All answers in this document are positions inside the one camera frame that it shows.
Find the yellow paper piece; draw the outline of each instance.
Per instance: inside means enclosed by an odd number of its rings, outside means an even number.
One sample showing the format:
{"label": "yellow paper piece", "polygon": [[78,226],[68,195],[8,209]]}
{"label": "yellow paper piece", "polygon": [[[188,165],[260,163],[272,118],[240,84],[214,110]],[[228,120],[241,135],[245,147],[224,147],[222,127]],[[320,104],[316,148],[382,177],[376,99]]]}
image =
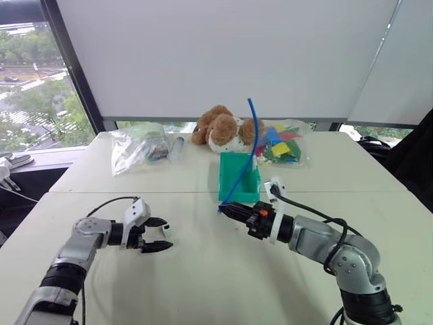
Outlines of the yellow paper piece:
{"label": "yellow paper piece", "polygon": [[277,132],[282,132],[282,131],[287,129],[287,127],[285,127],[284,125],[281,125],[281,124],[274,125],[274,128],[275,128],[275,130],[277,130]]}
{"label": "yellow paper piece", "polygon": [[284,142],[280,142],[276,146],[272,147],[272,154],[275,157],[281,156],[282,154],[287,154],[288,152],[290,152],[290,148]]}

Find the plush dog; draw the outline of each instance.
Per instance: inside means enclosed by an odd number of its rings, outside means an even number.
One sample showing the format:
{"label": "plush dog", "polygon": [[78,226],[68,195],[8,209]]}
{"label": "plush dog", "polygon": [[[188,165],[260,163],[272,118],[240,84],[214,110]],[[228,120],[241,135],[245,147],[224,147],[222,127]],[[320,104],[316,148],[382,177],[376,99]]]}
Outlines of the plush dog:
{"label": "plush dog", "polygon": [[[258,120],[259,136],[265,132],[265,125]],[[197,121],[191,141],[194,144],[208,144],[215,152],[246,152],[254,142],[254,120],[241,120],[223,105],[217,105],[204,113]]]}

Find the green container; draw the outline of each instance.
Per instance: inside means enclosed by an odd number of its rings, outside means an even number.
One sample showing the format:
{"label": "green container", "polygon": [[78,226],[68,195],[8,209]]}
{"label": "green container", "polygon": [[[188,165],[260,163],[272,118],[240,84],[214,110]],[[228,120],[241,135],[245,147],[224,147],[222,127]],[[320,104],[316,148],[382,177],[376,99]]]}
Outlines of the green container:
{"label": "green container", "polygon": [[[249,154],[235,152],[223,152],[219,164],[219,193],[218,199],[223,201],[237,181],[242,169],[248,162]],[[229,201],[257,202],[260,200],[260,174],[257,164],[250,163],[248,169]]]}

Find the plastic bag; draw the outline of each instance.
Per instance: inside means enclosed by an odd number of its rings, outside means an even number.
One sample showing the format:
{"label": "plastic bag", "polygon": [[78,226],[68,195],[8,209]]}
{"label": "plastic bag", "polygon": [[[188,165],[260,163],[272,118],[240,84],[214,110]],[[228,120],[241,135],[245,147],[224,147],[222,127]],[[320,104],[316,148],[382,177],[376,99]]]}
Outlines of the plastic bag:
{"label": "plastic bag", "polygon": [[308,124],[290,119],[264,123],[265,134],[259,139],[256,149],[260,165],[300,167],[311,163],[303,138],[312,132]]}
{"label": "plastic bag", "polygon": [[158,123],[146,123],[110,132],[112,136],[112,174],[118,175],[143,163],[166,158],[168,138]]}

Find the brown teddy bear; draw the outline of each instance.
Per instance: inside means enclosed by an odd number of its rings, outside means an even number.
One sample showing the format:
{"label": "brown teddy bear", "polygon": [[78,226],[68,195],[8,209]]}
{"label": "brown teddy bear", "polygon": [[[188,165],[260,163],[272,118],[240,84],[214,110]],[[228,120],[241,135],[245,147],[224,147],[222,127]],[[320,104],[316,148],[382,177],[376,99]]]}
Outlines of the brown teddy bear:
{"label": "brown teddy bear", "polygon": [[[265,132],[265,125],[258,120],[259,137]],[[223,105],[217,105],[204,113],[197,121],[191,141],[200,145],[207,143],[215,152],[245,152],[254,142],[254,120],[241,120]]]}

